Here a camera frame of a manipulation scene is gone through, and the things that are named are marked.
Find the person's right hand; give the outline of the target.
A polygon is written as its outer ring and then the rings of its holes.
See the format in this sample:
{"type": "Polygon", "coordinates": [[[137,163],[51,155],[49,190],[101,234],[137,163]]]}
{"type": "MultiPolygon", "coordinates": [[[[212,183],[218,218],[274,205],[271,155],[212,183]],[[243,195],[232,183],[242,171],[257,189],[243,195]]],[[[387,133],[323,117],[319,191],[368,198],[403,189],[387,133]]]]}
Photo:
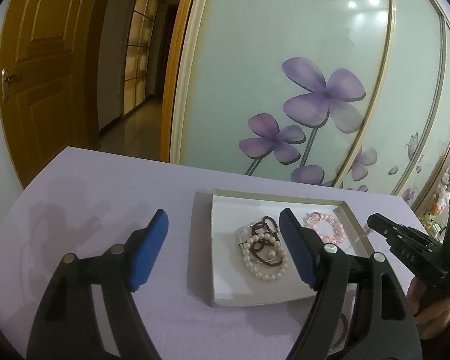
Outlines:
{"type": "Polygon", "coordinates": [[[426,341],[438,336],[450,325],[450,298],[435,301],[419,311],[419,303],[424,289],[424,284],[417,277],[413,278],[406,294],[406,300],[414,315],[419,337],[426,341]]]}

